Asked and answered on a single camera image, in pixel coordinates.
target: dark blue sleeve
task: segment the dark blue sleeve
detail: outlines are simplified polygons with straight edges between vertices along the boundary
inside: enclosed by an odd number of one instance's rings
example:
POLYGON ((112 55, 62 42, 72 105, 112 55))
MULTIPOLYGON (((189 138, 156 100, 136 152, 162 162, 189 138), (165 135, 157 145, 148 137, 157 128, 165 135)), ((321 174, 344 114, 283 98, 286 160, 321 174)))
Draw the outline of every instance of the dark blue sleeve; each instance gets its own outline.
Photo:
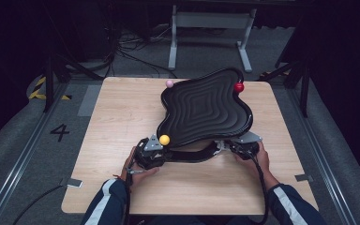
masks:
POLYGON ((122 224, 127 191, 120 179, 106 181, 87 208, 81 224, 120 225, 122 224))
POLYGON ((321 214, 292 186, 279 184, 270 188, 268 201, 280 224, 326 224, 321 214))

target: red ball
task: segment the red ball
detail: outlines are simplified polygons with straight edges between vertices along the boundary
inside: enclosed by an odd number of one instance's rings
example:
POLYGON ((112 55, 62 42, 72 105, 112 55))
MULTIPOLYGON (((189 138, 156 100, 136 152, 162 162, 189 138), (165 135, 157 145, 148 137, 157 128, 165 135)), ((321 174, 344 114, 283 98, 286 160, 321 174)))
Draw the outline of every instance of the red ball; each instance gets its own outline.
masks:
POLYGON ((241 93, 243 90, 244 90, 244 84, 241 83, 241 82, 236 82, 234 85, 233 85, 233 90, 237 93, 241 93))

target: white stripe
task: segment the white stripe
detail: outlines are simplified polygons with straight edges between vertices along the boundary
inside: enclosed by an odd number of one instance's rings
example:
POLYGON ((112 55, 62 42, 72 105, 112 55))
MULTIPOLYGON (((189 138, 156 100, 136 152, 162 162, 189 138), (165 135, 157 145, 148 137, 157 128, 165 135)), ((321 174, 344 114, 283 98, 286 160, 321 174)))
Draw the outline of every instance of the white stripe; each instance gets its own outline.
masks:
POLYGON ((282 203, 282 206, 285 208, 293 224, 307 224, 281 187, 275 188, 274 192, 278 196, 279 201, 282 203))
POLYGON ((108 200, 111 197, 110 194, 110 186, 115 182, 116 180, 108 180, 102 190, 103 190, 103 198, 100 200, 100 202, 97 204, 95 210, 93 211, 92 215, 89 219, 87 219, 85 225, 95 225, 98 224, 100 221, 101 215, 103 214, 103 211, 105 209, 105 206, 107 205, 108 200))

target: hand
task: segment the hand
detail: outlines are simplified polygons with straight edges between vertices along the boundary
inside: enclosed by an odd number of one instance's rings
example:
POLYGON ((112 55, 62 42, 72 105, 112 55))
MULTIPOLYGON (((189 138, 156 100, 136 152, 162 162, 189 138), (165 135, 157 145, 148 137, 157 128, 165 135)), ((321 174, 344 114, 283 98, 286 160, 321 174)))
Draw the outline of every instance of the hand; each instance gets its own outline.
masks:
MULTIPOLYGON (((133 147, 131 149, 130 155, 127 157, 127 160, 125 161, 124 167, 122 169, 121 177, 124 180, 126 180, 127 176, 128 176, 128 172, 127 172, 127 170, 125 168, 128 166, 129 162, 131 161, 131 157, 133 156, 133 153, 134 153, 135 149, 136 149, 136 147, 133 147)), ((143 171, 143 168, 141 168, 137 164, 137 162, 135 162, 133 164, 132 169, 134 171, 143 171)), ((136 186, 138 186, 147 176, 153 175, 153 174, 157 173, 158 171, 159 171, 159 167, 156 167, 156 168, 150 169, 148 171, 133 174, 133 177, 132 177, 133 184, 129 187, 130 190, 133 190, 134 188, 136 188, 136 186)))
MULTIPOLYGON (((262 142, 258 142, 259 145, 259 153, 256 155, 256 160, 259 162, 260 167, 262 168, 262 173, 264 175, 264 182, 266 189, 270 189, 271 187, 279 184, 279 181, 274 177, 270 172, 270 159, 268 157, 268 153, 264 149, 264 145, 262 142)), ((235 160, 241 165, 245 166, 247 170, 251 173, 253 177, 259 180, 259 172, 257 171, 256 165, 252 159, 243 160, 238 155, 234 154, 235 160)))

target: black number on floor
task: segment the black number on floor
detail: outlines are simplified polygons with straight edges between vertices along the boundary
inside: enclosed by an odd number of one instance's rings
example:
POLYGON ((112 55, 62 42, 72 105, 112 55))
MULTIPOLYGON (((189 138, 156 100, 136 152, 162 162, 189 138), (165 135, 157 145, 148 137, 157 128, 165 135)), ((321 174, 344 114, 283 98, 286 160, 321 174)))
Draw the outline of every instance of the black number on floor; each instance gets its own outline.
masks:
POLYGON ((60 125, 60 127, 54 129, 51 131, 51 134, 60 134, 60 137, 58 138, 58 141, 61 142, 63 139, 64 134, 69 134, 69 131, 66 131, 67 125, 60 125))

